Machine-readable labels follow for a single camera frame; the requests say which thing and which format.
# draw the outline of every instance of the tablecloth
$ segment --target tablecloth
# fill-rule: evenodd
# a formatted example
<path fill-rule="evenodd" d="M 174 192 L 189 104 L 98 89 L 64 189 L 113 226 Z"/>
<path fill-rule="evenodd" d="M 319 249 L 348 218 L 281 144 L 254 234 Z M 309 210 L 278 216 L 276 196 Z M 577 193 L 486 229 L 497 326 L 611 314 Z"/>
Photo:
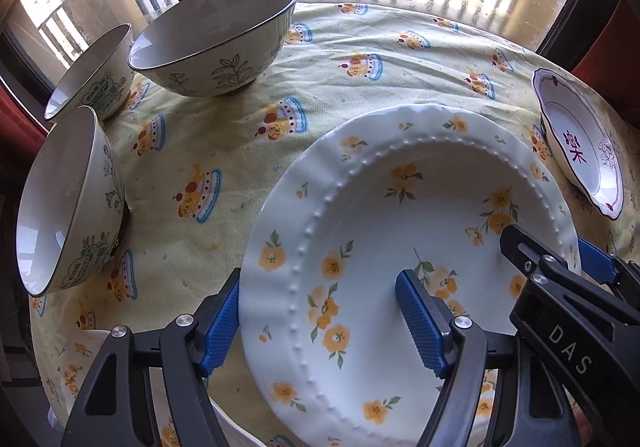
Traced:
<path fill-rule="evenodd" d="M 618 220 L 599 214 L 545 145 L 530 84 L 540 67 L 567 77 L 609 132 L 625 182 Z M 283 49 L 252 84 L 226 96 L 187 98 L 137 76 L 126 107 L 105 123 L 132 209 L 124 241 L 86 283 L 32 300 L 38 368 L 60 421 L 67 413 L 58 358 L 72 332 L 117 324 L 145 331 L 193 312 L 241 265 L 264 199 L 313 141 L 370 110 L 429 102 L 477 112 L 514 133 L 555 177 L 578 234 L 639 261 L 640 132 L 594 90 L 517 44 L 443 18 L 375 5 L 299 4 Z M 296 194 L 305 197 L 305 185 Z M 302 445 L 257 391 L 239 334 L 209 394 L 267 445 Z M 170 433 L 164 440 L 177 441 Z"/>

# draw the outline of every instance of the bowl rim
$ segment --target bowl rim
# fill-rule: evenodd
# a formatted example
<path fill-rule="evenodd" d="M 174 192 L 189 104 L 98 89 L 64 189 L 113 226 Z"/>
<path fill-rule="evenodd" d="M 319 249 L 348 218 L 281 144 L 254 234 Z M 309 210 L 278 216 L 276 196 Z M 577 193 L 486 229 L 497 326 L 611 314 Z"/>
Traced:
<path fill-rule="evenodd" d="M 91 107 L 91 106 L 84 106 L 84 104 L 82 106 L 77 106 L 75 110 L 85 110 L 88 109 L 92 114 L 93 114 L 93 118 L 92 118 L 92 124 L 93 124 L 93 138 L 91 141 L 91 151 L 89 152 L 89 155 L 86 159 L 86 164 L 84 164 L 84 173 L 82 174 L 82 183 L 80 185 L 80 188 L 78 189 L 78 198 L 76 199 L 76 205 L 74 206 L 74 210 L 71 213 L 71 218 L 69 220 L 69 225 L 66 228 L 66 236 L 68 236 L 71 231 L 73 230 L 74 227 L 74 221 L 76 220 L 76 212 L 78 211 L 78 205 L 80 204 L 80 199 L 82 198 L 82 193 L 84 192 L 84 186 L 86 185 L 86 176 L 87 173 L 89 172 L 89 164 L 91 163 L 91 159 L 92 156 L 94 156 L 94 144 L 95 144 L 95 136 L 97 134 L 96 131 L 96 125 L 97 125 L 97 120 L 98 117 L 95 113 L 95 110 Z M 60 124 L 57 124 L 55 128 L 53 128 L 50 132 L 49 135 L 52 134 L 58 127 L 60 126 Z M 18 221 L 20 218 L 20 209 L 18 208 Z M 56 271 L 58 270 L 58 267 L 60 266 L 60 261 L 62 259 L 62 253 L 65 251 L 65 246 L 66 246 L 66 238 L 65 238 L 65 242 L 62 244 L 62 248 L 60 249 L 60 254 L 58 255 L 58 259 L 56 260 L 56 264 L 54 265 L 53 269 L 51 270 L 51 275 L 49 276 L 49 281 L 47 281 L 46 286 L 42 289 L 42 291 L 38 292 L 38 293 L 33 293 L 29 290 L 29 288 L 27 287 L 26 283 L 24 281 L 22 281 L 22 275 L 20 275 L 20 280 L 22 281 L 22 284 L 24 285 L 25 289 L 27 290 L 27 292 L 29 293 L 29 295 L 31 297 L 41 297 L 44 294 L 47 293 L 47 291 L 49 290 L 49 287 L 51 286 L 52 281 L 54 280 L 55 276 L 56 276 Z M 17 250 L 17 240 L 16 240 L 16 258 L 18 255 L 18 250 Z"/>
<path fill-rule="evenodd" d="M 114 30 L 117 30 L 123 26 L 127 26 L 128 29 L 127 31 L 123 34 L 122 38 L 120 39 L 120 41 L 118 42 L 118 44 L 116 46 L 113 47 L 113 50 L 111 50 L 111 53 L 104 58 L 104 60 L 100 63 L 100 66 L 98 66 L 98 68 L 96 68 L 94 70 L 94 72 L 89 76 L 89 78 L 84 81 L 84 83 L 82 84 L 81 87 L 78 88 L 78 90 L 71 95 L 71 97 L 69 97 L 64 104 L 62 104 L 62 106 L 60 106 L 60 109 L 58 109 L 58 111 L 56 111 L 54 114 L 51 114 L 50 116 L 47 115 L 47 106 L 49 106 L 49 102 L 51 101 L 51 98 L 53 97 L 53 94 L 56 92 L 56 90 L 58 89 L 58 85 L 63 81 L 63 79 L 65 78 L 66 74 L 68 74 L 74 67 L 74 64 L 78 62 L 78 60 L 80 60 L 82 58 L 82 56 L 86 53 L 87 50 L 89 50 L 94 44 L 96 44 L 98 41 L 100 41 L 103 37 L 106 37 L 108 34 L 110 34 L 111 32 L 113 32 Z M 116 52 L 116 50 L 118 49 L 118 47 L 122 44 L 122 42 L 124 41 L 124 39 L 127 37 L 128 34 L 131 33 L 131 23 L 121 23 L 118 26 L 114 26 L 111 30 L 107 30 L 104 34 L 102 34 L 98 39 L 96 39 L 94 42 L 91 43 L 91 45 L 89 45 L 87 47 L 86 50 L 84 50 L 84 52 L 82 52 L 79 56 L 78 59 L 76 59 L 75 61 L 73 61 L 71 63 L 71 66 L 69 67 L 69 69 L 65 72 L 64 75 L 62 75 L 62 77 L 60 78 L 60 81 L 58 81 L 58 85 L 56 85 L 56 87 L 54 88 L 54 90 L 51 92 L 51 95 L 49 96 L 49 99 L 47 100 L 47 106 L 44 107 L 44 119 L 45 120 L 53 120 L 55 121 L 56 118 L 60 117 L 60 120 L 62 120 L 63 117 L 66 117 L 66 115 L 64 114 L 65 112 L 69 111 L 69 103 L 73 100 L 73 98 L 78 95 L 78 92 L 84 88 L 89 81 L 91 81 L 91 79 L 94 78 L 95 74 L 97 74 L 98 71 L 100 71 L 100 68 L 102 68 L 102 66 L 104 66 L 104 64 L 111 58 L 111 56 Z"/>
<path fill-rule="evenodd" d="M 161 68 L 164 68 L 165 66 L 171 66 L 172 64 L 176 64 L 176 63 L 179 63 L 181 61 L 185 61 L 186 59 L 189 59 L 189 58 L 194 57 L 196 55 L 200 55 L 201 53 L 208 52 L 209 50 L 212 50 L 212 49 L 214 49 L 214 48 L 216 48 L 218 46 L 222 46 L 223 44 L 226 44 L 229 41 L 233 41 L 234 39 L 237 39 L 238 37 L 244 36 L 244 34 L 248 34 L 249 32 L 252 32 L 256 28 L 259 28 L 259 27 L 263 26 L 264 24 L 269 23 L 269 21 L 274 20 L 275 18 L 277 18 L 278 16 L 282 15 L 284 12 L 289 10 L 293 5 L 296 4 L 297 1 L 298 0 L 291 0 L 285 7 L 282 7 L 278 12 L 273 14 L 270 18 L 267 18 L 265 20 L 260 21 L 260 23 L 255 24 L 254 26 L 252 26 L 251 28 L 248 28 L 247 30 L 244 30 L 240 34 L 236 34 L 235 36 L 231 36 L 231 37 L 229 37 L 229 38 L 227 38 L 227 39 L 225 39 L 223 41 L 220 41 L 220 42 L 217 42 L 216 44 L 208 46 L 207 48 L 204 48 L 202 50 L 198 50 L 197 52 L 191 53 L 191 54 L 186 55 L 184 57 L 180 57 L 180 58 L 174 59 L 174 60 L 169 61 L 169 62 L 165 62 L 165 63 L 159 64 L 157 66 L 145 66 L 145 67 L 133 66 L 132 63 L 131 63 L 131 53 L 133 51 L 133 47 L 136 45 L 136 41 L 149 29 L 149 27 L 151 27 L 154 24 L 154 22 L 156 22 L 157 20 L 162 18 L 162 16 L 164 16 L 167 12 L 172 10 L 172 8 L 178 7 L 179 5 L 187 5 L 189 3 L 193 3 L 191 0 L 182 0 L 181 2 L 178 2 L 177 4 L 175 4 L 173 7 L 168 8 L 167 10 L 165 10 L 162 14 L 160 14 L 157 18 L 155 18 L 151 23 L 149 23 L 149 25 L 142 32 L 140 32 L 140 35 L 136 38 L 136 40 L 131 45 L 131 48 L 129 49 L 129 56 L 127 57 L 127 64 L 129 65 L 129 67 L 132 70 L 142 73 L 142 72 L 145 72 L 145 71 L 148 71 L 148 70 L 159 70 Z"/>

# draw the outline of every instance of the bowl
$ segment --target bowl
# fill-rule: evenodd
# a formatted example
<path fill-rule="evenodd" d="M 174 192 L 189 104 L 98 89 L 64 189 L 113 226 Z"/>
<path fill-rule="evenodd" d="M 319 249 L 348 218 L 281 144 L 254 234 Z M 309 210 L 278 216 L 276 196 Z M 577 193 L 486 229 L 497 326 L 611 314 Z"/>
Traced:
<path fill-rule="evenodd" d="M 15 249 L 33 297 L 85 281 L 113 255 L 129 213 L 93 108 L 74 109 L 45 139 L 22 191 Z"/>
<path fill-rule="evenodd" d="M 253 81 L 282 48 L 297 0 L 183 0 L 138 36 L 129 66 L 187 97 Z"/>
<path fill-rule="evenodd" d="M 544 68 L 531 77 L 543 134 L 558 166 L 600 213 L 616 220 L 625 200 L 609 134 L 589 101 L 564 77 Z"/>
<path fill-rule="evenodd" d="M 127 65 L 132 43 L 129 23 L 99 37 L 60 79 L 44 118 L 58 123 L 81 104 L 91 106 L 100 120 L 111 117 L 127 99 L 135 75 Z"/>

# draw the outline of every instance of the yellow flower pattern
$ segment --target yellow flower pattern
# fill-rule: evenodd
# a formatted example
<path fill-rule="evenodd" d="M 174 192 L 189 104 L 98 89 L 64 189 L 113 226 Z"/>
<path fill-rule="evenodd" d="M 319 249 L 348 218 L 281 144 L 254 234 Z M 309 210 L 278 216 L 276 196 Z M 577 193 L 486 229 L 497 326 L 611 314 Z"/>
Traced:
<path fill-rule="evenodd" d="M 296 196 L 300 199 L 302 198 L 306 198 L 307 193 L 307 187 L 309 185 L 309 182 L 305 182 L 300 186 L 300 189 L 298 189 L 296 191 Z"/>
<path fill-rule="evenodd" d="M 498 375 L 496 369 L 485 371 L 484 379 L 482 380 L 482 390 L 480 391 L 480 394 L 486 393 L 490 389 L 493 389 L 495 391 L 495 384 L 497 383 L 497 381 Z"/>
<path fill-rule="evenodd" d="M 496 189 L 489 195 L 489 198 L 482 200 L 482 203 L 489 204 L 491 208 L 490 211 L 482 212 L 479 215 L 481 218 L 485 218 L 484 223 L 465 228 L 465 234 L 476 247 L 484 245 L 482 232 L 488 235 L 491 230 L 500 236 L 503 228 L 518 221 L 519 207 L 511 199 L 511 186 Z"/>
<path fill-rule="evenodd" d="M 445 302 L 447 303 L 447 307 L 451 310 L 451 313 L 456 317 L 460 315 L 469 317 L 469 314 L 466 312 L 465 308 L 460 304 L 460 301 L 456 299 L 447 299 Z"/>
<path fill-rule="evenodd" d="M 447 130 L 452 130 L 459 133 L 466 133 L 469 131 L 468 122 L 459 115 L 454 115 L 447 122 L 442 125 Z"/>
<path fill-rule="evenodd" d="M 360 151 L 362 151 L 363 146 L 367 145 L 367 142 L 362 140 L 360 137 L 356 137 L 355 135 L 343 138 L 340 141 L 340 147 L 342 148 L 342 161 L 346 162 L 347 160 L 350 160 L 353 155 L 358 154 Z"/>
<path fill-rule="evenodd" d="M 74 347 L 76 348 L 76 353 L 81 353 L 83 357 L 88 357 L 92 353 L 84 344 L 76 342 L 74 343 Z"/>
<path fill-rule="evenodd" d="M 545 174 L 542 167 L 537 162 L 531 162 L 529 164 L 529 170 L 531 171 L 531 175 L 535 180 L 542 180 L 543 182 L 549 181 L 548 176 Z"/>
<path fill-rule="evenodd" d="M 491 416 L 491 409 L 494 404 L 492 398 L 481 398 L 478 402 L 478 408 L 476 409 L 476 416 L 484 416 L 489 418 Z"/>
<path fill-rule="evenodd" d="M 175 432 L 174 420 L 169 419 L 169 423 L 162 427 L 162 438 L 160 439 L 162 447 L 180 447 L 178 435 Z"/>
<path fill-rule="evenodd" d="M 310 294 L 307 294 L 306 302 L 310 307 L 307 316 L 311 324 L 316 325 L 311 331 L 311 342 L 314 342 L 318 337 L 318 329 L 325 330 L 331 324 L 331 319 L 338 315 L 340 307 L 332 297 L 337 290 L 338 283 L 334 283 L 329 287 L 329 292 L 326 295 L 321 286 L 316 286 Z"/>
<path fill-rule="evenodd" d="M 260 252 L 260 259 L 258 259 L 258 266 L 263 270 L 271 271 L 280 268 L 287 261 L 287 254 L 285 254 L 280 243 L 280 237 L 278 233 L 274 231 L 271 233 L 271 241 L 267 241 Z"/>
<path fill-rule="evenodd" d="M 271 332 L 269 331 L 269 325 L 268 324 L 267 324 L 267 326 L 262 328 L 262 333 L 260 335 L 258 335 L 258 340 L 263 344 L 266 343 L 267 341 L 271 340 Z"/>
<path fill-rule="evenodd" d="M 333 359 L 337 355 L 338 367 L 342 369 L 344 363 L 343 355 L 346 355 L 346 349 L 349 347 L 349 339 L 351 332 L 342 324 L 337 324 L 324 332 L 322 346 L 330 353 L 329 359 Z"/>
<path fill-rule="evenodd" d="M 447 299 L 458 291 L 458 283 L 455 280 L 458 273 L 455 270 L 449 271 L 449 268 L 442 265 L 434 266 L 429 261 L 423 261 L 415 248 L 414 254 L 418 258 L 418 264 L 414 268 L 415 275 L 430 295 Z"/>
<path fill-rule="evenodd" d="M 362 412 L 365 420 L 372 421 L 376 425 L 382 425 L 385 422 L 386 415 L 393 405 L 400 401 L 401 397 L 391 397 L 387 401 L 386 398 L 382 402 L 373 400 L 365 402 L 362 406 Z"/>
<path fill-rule="evenodd" d="M 398 196 L 398 203 L 401 204 L 405 198 L 415 200 L 411 189 L 415 186 L 416 180 L 422 180 L 422 173 L 418 171 L 415 164 L 404 164 L 391 170 L 389 187 L 386 188 L 385 198 Z"/>
<path fill-rule="evenodd" d="M 324 257 L 320 271 L 327 281 L 338 281 L 342 278 L 344 273 L 344 260 L 351 257 L 350 252 L 352 250 L 353 239 L 351 241 L 347 241 L 347 244 L 344 246 L 344 250 L 342 250 L 342 246 L 340 246 L 340 250 L 329 252 Z"/>
<path fill-rule="evenodd" d="M 527 278 L 519 273 L 514 275 L 511 278 L 511 283 L 509 283 L 509 293 L 513 299 L 517 299 L 520 297 L 522 293 L 522 289 L 524 288 L 524 284 L 527 282 Z"/>
<path fill-rule="evenodd" d="M 300 403 L 300 397 L 291 382 L 273 382 L 271 385 L 271 400 L 295 407 L 298 411 L 306 413 L 306 407 Z"/>
<path fill-rule="evenodd" d="M 68 388 L 69 392 L 74 396 L 74 398 L 78 397 L 78 392 L 80 391 L 80 387 L 78 386 L 78 373 L 80 371 L 84 371 L 84 368 L 82 366 L 69 364 L 63 372 L 65 385 Z"/>

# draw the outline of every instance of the white bowl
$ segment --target white bowl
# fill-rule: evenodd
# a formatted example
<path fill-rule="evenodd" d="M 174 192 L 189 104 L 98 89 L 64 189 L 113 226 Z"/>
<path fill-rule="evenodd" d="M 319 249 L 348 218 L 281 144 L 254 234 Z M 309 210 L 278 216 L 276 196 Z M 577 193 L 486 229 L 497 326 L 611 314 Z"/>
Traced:
<path fill-rule="evenodd" d="M 121 24 L 98 38 L 71 65 L 51 94 L 44 118 L 60 122 L 76 106 L 91 106 L 100 120 L 124 104 L 135 73 L 127 65 L 131 25 Z"/>
<path fill-rule="evenodd" d="M 117 247 L 124 185 L 92 108 L 79 106 L 52 130 L 20 199 L 15 249 L 34 297 L 76 286 Z"/>
<path fill-rule="evenodd" d="M 129 66 L 187 97 L 235 90 L 282 48 L 297 0 L 183 0 L 138 36 Z"/>

